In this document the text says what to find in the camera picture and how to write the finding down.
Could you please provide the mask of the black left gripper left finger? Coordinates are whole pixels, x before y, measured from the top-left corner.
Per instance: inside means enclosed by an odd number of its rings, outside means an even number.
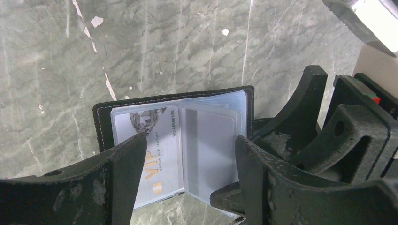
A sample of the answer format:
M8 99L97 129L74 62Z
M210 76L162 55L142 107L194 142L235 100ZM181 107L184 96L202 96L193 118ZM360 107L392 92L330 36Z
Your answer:
M128 225L147 149L137 134L44 174L0 181L3 225Z

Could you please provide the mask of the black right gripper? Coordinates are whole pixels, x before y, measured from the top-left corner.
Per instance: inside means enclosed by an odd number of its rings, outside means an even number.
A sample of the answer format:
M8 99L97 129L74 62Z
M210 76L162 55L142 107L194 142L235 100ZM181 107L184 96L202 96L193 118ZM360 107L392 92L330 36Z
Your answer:
M248 140L331 181L398 180L398 100L363 73L337 75L324 129L317 133L327 78L320 66L306 66L286 105ZM239 180L213 192L210 203L245 216Z

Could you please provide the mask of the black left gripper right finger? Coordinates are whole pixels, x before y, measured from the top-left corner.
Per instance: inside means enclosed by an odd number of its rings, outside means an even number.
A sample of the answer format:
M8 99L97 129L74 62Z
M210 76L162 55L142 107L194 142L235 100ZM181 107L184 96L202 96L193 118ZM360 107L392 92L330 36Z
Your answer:
M251 225L395 225L398 182L345 184L308 174L243 136L235 154Z

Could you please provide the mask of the black leather card holder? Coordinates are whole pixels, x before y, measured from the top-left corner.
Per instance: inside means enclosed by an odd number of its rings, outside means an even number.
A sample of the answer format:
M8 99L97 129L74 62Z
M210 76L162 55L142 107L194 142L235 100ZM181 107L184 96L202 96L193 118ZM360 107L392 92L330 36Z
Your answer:
M136 134L147 149L134 209L187 193L209 204L238 181L235 141L253 134L253 86L95 104L99 150Z

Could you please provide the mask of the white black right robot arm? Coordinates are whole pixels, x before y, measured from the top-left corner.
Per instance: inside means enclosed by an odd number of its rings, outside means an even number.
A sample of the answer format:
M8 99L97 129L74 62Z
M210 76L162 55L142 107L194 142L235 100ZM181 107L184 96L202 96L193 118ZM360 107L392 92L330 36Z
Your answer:
M249 225L398 222L398 3L326 0L363 43L354 76L338 75L322 129L327 73L307 66L292 97L235 142L239 181L210 196Z

